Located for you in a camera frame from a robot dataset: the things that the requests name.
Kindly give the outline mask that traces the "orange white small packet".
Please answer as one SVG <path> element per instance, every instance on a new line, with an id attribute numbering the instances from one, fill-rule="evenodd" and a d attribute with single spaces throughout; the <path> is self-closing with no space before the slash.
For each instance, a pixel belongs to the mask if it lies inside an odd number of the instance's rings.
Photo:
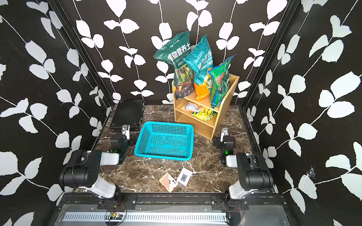
<path id="1" fill-rule="evenodd" d="M 186 104 L 183 105 L 183 107 L 181 109 L 185 110 L 185 111 L 189 111 L 189 112 L 199 112 L 200 108 L 201 108 L 201 106 L 199 106 L 196 103 L 187 102 Z"/>

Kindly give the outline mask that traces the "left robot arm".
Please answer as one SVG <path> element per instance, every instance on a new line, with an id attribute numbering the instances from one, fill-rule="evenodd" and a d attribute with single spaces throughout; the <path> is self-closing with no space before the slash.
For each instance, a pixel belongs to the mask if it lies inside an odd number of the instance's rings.
<path id="1" fill-rule="evenodd" d="M 120 188 L 100 176 L 102 166 L 123 164 L 130 145 L 126 132 L 115 134 L 110 139 L 111 148 L 102 150 L 76 150 L 59 176 L 62 186 L 79 188 L 102 199 L 122 201 Z"/>

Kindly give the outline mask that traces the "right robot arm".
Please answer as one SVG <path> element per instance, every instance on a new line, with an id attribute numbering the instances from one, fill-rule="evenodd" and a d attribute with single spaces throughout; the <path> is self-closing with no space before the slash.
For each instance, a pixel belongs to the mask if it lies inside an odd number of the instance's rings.
<path id="1" fill-rule="evenodd" d="M 225 192 L 227 199 L 241 200 L 247 196 L 274 185 L 272 174 L 261 153 L 236 153 L 235 137 L 223 135 L 221 138 L 214 138 L 213 145 L 219 148 L 219 162 L 229 168 L 238 170 L 238 180 L 229 186 Z"/>

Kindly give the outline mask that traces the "dark green soil bag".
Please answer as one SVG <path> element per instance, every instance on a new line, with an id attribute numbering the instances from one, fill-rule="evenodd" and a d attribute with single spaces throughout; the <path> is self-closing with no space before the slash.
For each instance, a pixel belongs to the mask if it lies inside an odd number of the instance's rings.
<path id="1" fill-rule="evenodd" d="M 191 53 L 189 36 L 189 31 L 178 33 L 153 55 L 154 59 L 174 67 L 173 85 L 176 88 L 176 99 L 184 98 L 194 91 L 194 71 L 184 60 Z"/>

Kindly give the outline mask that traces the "bright green blue-topped bag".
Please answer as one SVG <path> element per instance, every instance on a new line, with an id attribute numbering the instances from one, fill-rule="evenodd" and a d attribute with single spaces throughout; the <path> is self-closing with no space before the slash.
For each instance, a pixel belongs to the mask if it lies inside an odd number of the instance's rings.
<path id="1" fill-rule="evenodd" d="M 210 92 L 210 105 L 213 109 L 221 105 L 221 101 L 230 88 L 229 68 L 235 57 L 236 54 L 230 56 L 220 65 L 210 68 L 207 72 L 207 75 L 213 80 Z"/>

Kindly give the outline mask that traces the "teal and orange fertilizer bag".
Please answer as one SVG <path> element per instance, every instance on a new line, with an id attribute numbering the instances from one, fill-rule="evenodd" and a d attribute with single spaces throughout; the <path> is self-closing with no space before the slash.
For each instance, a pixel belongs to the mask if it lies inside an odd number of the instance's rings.
<path id="1" fill-rule="evenodd" d="M 197 95 L 196 100 L 209 97 L 214 80 L 208 71 L 214 67 L 214 64 L 207 35 L 202 37 L 194 50 L 184 58 L 184 61 L 194 71 L 193 83 Z"/>

